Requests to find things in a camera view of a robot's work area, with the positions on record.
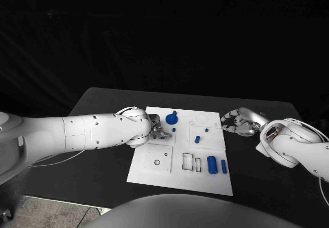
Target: black curtain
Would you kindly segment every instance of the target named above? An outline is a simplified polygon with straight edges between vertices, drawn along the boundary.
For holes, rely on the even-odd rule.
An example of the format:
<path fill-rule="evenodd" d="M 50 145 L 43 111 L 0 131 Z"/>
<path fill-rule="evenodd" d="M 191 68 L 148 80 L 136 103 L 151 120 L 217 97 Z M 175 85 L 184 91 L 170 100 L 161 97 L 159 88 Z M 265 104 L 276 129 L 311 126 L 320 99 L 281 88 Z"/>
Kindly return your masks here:
<path fill-rule="evenodd" d="M 0 109 L 67 115 L 103 87 L 286 101 L 323 124 L 325 9 L 307 0 L 1 2 Z"/>

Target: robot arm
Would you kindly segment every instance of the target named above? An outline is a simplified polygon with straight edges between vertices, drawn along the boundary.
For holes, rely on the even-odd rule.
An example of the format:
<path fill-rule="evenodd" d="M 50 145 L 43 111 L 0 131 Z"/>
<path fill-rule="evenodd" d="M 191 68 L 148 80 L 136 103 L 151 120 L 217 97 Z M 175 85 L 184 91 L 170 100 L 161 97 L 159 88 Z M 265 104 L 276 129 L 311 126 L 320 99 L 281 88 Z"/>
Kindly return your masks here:
<path fill-rule="evenodd" d="M 121 144 L 132 148 L 148 134 L 170 137 L 158 115 L 132 107 L 121 114 L 22 118 L 0 112 L 0 184 L 41 158 L 63 152 L 93 150 Z"/>
<path fill-rule="evenodd" d="M 230 111 L 220 121 L 232 116 L 236 116 L 236 126 L 223 125 L 223 130 L 240 136 L 252 136 L 259 132 L 256 150 L 285 167 L 292 168 L 301 163 L 315 177 L 329 181 L 329 142 L 324 142 L 323 138 L 327 140 L 327 137 L 314 128 L 310 131 L 304 123 L 291 118 L 268 121 L 263 114 L 246 108 Z"/>

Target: blue object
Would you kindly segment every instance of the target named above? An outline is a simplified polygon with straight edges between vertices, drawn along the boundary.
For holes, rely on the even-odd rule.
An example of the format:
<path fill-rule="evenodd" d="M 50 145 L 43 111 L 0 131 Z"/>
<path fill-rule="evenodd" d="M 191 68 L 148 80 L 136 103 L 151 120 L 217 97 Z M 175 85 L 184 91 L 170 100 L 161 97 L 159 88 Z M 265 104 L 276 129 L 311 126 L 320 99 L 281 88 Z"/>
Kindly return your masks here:
<path fill-rule="evenodd" d="M 178 121 L 177 112 L 172 111 L 172 113 L 165 116 L 165 123 L 172 125 L 177 121 Z"/>
<path fill-rule="evenodd" d="M 207 172 L 209 172 L 209 174 L 216 174 L 217 173 L 216 158 L 213 156 L 209 156 L 206 158 L 206 161 L 207 161 Z"/>
<path fill-rule="evenodd" d="M 196 138 L 194 138 L 194 143 L 198 143 L 198 141 L 200 141 L 200 137 L 198 136 L 196 136 Z"/>
<path fill-rule="evenodd" d="M 220 169 L 222 169 L 222 173 L 227 173 L 226 172 L 226 164 L 224 164 L 224 160 L 220 160 Z"/>

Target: black table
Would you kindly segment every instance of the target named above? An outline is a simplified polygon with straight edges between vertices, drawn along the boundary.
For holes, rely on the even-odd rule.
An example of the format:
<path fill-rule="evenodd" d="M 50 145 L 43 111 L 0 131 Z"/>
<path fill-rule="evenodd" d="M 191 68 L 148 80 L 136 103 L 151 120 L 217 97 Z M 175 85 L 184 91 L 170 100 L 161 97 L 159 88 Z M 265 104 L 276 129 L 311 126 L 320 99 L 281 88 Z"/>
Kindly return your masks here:
<path fill-rule="evenodd" d="M 129 106 L 219 112 L 220 115 L 247 107 L 265 113 L 272 120 L 285 117 L 299 119 L 286 102 L 102 88 L 86 90 L 69 115 L 115 113 Z M 61 164 L 30 169 L 17 193 L 103 208 L 113 208 L 149 195 L 194 194 L 256 208 L 302 227 L 327 226 L 329 208 L 321 199 L 317 178 L 301 165 L 285 168 L 255 150 L 258 135 L 240 137 L 223 132 L 223 137 L 232 197 L 125 182 L 133 154 L 133 149 L 126 145 L 84 151 Z M 60 154 L 43 163 L 60 161 L 73 154 Z M 329 196 L 327 183 L 323 183 L 323 191 Z"/>

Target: robotic hand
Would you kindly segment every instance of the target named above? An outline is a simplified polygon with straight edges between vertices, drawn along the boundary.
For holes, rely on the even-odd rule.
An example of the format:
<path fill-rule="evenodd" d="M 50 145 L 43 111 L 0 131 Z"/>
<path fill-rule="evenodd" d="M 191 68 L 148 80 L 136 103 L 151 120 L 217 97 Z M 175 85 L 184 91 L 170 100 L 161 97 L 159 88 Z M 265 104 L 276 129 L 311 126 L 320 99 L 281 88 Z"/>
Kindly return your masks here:
<path fill-rule="evenodd" d="M 136 148 L 162 132 L 159 117 L 128 107 L 115 114 L 24 118 L 0 112 L 0 185 L 34 162 L 63 152 Z"/>
<path fill-rule="evenodd" d="M 308 172 L 329 182 L 329 138 L 315 128 L 291 118 L 269 121 L 262 113 L 246 108 L 227 112 L 220 121 L 232 116 L 236 126 L 223 125 L 224 131 L 246 137 L 259 132 L 255 149 L 289 168 L 301 163 Z"/>

